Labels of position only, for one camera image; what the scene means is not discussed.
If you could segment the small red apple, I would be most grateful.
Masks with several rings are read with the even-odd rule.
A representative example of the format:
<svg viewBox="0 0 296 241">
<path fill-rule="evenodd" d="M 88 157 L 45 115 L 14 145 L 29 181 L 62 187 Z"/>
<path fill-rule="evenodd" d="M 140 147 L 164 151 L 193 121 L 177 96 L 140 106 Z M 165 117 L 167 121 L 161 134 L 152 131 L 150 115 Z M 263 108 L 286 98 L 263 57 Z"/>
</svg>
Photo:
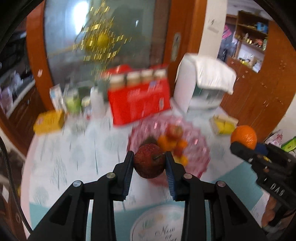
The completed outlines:
<svg viewBox="0 0 296 241">
<path fill-rule="evenodd" d="M 157 178 L 165 169 L 165 154 L 155 144 L 142 145 L 134 155 L 133 166 L 140 177 Z"/>
</svg>

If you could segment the yellow-orange orange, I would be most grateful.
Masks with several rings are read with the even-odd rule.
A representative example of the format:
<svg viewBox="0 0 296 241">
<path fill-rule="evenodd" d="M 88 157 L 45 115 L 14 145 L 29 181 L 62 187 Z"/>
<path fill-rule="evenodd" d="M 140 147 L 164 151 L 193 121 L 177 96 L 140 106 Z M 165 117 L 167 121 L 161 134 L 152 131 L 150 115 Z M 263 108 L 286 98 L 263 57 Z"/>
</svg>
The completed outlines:
<svg viewBox="0 0 296 241">
<path fill-rule="evenodd" d="M 180 157 L 174 155 L 173 158 L 176 163 L 179 163 L 179 164 L 183 165 L 184 167 L 188 165 L 189 160 L 185 155 L 182 155 Z"/>
</svg>

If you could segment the large orange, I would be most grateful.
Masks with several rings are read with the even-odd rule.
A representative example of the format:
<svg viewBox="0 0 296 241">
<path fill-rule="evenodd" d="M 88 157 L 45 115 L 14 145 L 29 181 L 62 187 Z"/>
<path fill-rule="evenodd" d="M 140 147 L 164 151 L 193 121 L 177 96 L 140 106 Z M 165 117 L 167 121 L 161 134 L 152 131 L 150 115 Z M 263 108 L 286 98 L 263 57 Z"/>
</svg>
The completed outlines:
<svg viewBox="0 0 296 241">
<path fill-rule="evenodd" d="M 166 135 L 160 135 L 157 139 L 158 146 L 164 151 L 173 151 L 177 145 L 176 141 L 167 138 Z"/>
</svg>

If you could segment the large red apple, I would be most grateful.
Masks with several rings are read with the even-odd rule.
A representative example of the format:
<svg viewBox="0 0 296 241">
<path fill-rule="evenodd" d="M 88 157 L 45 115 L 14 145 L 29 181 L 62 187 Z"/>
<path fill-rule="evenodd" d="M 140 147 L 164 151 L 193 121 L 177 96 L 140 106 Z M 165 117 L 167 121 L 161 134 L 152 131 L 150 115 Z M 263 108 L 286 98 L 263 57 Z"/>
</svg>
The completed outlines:
<svg viewBox="0 0 296 241">
<path fill-rule="evenodd" d="M 183 133 L 183 128 L 178 125 L 169 124 L 166 128 L 166 136 L 171 140 L 180 140 L 183 136 Z"/>
</svg>

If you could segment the pink glass fruit bowl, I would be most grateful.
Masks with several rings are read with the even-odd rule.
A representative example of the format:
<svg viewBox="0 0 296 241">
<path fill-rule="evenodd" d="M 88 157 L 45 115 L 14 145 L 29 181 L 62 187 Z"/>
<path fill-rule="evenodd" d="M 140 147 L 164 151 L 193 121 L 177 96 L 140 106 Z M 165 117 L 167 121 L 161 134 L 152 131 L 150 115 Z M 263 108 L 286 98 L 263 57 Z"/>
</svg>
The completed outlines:
<svg viewBox="0 0 296 241">
<path fill-rule="evenodd" d="M 132 127 L 132 132 L 128 137 L 127 150 L 137 152 L 144 142 L 158 145 L 158 137 L 166 135 L 169 124 L 181 126 L 184 131 L 181 139 L 188 142 L 188 146 L 184 150 L 175 147 L 170 152 L 178 157 L 185 155 L 189 160 L 188 165 L 185 166 L 186 172 L 200 178 L 210 161 L 210 150 L 200 129 L 180 116 L 156 115 L 140 121 L 139 124 Z"/>
</svg>

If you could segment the teal printed placemat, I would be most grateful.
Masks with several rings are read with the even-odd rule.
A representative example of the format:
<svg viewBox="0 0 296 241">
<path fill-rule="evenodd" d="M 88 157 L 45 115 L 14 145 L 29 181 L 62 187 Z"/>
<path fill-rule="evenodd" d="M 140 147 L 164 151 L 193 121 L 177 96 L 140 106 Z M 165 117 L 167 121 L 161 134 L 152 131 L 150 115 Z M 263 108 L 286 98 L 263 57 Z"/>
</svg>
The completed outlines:
<svg viewBox="0 0 296 241">
<path fill-rule="evenodd" d="M 62 193 L 75 181 L 95 181 L 113 170 L 118 158 L 95 160 L 58 158 L 55 161 L 32 161 L 23 171 L 21 206 L 31 227 L 36 227 Z M 201 179 L 224 181 L 239 197 L 256 221 L 260 221 L 267 194 L 259 188 L 250 166 L 238 159 L 211 162 Z M 184 202 L 172 200 L 168 185 L 154 179 L 132 176 L 128 197 L 114 203 L 118 240 L 179 240 Z"/>
</svg>

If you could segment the white plastic bottle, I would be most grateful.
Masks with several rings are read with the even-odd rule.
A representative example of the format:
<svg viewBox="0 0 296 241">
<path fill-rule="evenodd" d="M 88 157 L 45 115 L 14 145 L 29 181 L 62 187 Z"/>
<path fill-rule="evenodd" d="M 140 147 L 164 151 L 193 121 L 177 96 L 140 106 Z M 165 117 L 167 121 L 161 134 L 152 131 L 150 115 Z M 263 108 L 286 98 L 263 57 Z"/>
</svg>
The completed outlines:
<svg viewBox="0 0 296 241">
<path fill-rule="evenodd" d="M 92 107 L 92 114 L 95 118 L 102 118 L 105 116 L 103 94 L 95 86 L 90 90 L 90 103 Z"/>
</svg>

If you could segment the white appliance with cloth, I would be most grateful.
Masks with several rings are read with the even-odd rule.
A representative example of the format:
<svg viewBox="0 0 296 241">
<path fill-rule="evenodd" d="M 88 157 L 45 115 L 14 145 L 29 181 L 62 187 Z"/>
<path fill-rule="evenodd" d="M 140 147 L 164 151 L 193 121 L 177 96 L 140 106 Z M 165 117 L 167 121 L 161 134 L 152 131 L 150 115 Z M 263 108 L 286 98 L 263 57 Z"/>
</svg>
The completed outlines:
<svg viewBox="0 0 296 241">
<path fill-rule="evenodd" d="M 173 99 L 178 108 L 215 109 L 224 94 L 233 94 L 236 72 L 220 59 L 186 53 L 176 74 Z"/>
</svg>

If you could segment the green label plastic bottle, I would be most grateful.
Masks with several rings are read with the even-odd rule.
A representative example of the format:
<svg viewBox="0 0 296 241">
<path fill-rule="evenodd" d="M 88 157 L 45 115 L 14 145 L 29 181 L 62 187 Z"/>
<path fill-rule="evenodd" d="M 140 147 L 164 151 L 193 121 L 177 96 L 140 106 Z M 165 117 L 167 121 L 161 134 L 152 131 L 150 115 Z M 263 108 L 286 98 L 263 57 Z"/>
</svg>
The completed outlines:
<svg viewBox="0 0 296 241">
<path fill-rule="evenodd" d="M 64 96 L 64 102 L 67 112 L 70 114 L 79 114 L 81 112 L 81 98 L 78 89 L 68 90 Z"/>
</svg>

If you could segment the yellow flat box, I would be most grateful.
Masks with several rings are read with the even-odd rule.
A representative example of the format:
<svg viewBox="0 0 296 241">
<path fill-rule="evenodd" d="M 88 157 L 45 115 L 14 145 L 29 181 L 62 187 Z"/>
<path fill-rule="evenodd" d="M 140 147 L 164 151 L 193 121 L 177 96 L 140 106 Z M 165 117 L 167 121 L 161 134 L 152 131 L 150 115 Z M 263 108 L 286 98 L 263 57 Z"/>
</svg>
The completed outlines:
<svg viewBox="0 0 296 241">
<path fill-rule="evenodd" d="M 52 133 L 62 129 L 64 122 L 65 113 L 62 110 L 47 111 L 39 114 L 33 126 L 33 130 L 36 135 Z"/>
</svg>

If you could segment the red drink multipack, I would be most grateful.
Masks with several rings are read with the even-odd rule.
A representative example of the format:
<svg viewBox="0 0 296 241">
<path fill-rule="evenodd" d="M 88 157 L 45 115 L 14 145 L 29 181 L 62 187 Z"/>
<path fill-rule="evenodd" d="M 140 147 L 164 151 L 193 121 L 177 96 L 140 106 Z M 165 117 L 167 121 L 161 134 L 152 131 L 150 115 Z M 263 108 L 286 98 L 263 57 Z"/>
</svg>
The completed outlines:
<svg viewBox="0 0 296 241">
<path fill-rule="evenodd" d="M 103 73 L 109 80 L 107 99 L 113 124 L 123 126 L 170 109 L 166 65 L 132 69 L 119 65 Z"/>
</svg>

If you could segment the small white blue carton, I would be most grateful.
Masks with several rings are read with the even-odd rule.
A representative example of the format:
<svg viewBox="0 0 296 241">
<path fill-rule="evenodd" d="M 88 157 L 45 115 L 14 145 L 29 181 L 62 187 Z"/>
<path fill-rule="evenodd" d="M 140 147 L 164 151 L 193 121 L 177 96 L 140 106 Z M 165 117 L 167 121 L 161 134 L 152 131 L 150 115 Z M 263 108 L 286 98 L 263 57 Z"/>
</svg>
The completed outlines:
<svg viewBox="0 0 296 241">
<path fill-rule="evenodd" d="M 55 111 L 64 110 L 63 108 L 63 94 L 60 85 L 55 85 L 50 88 L 49 96 Z"/>
</svg>

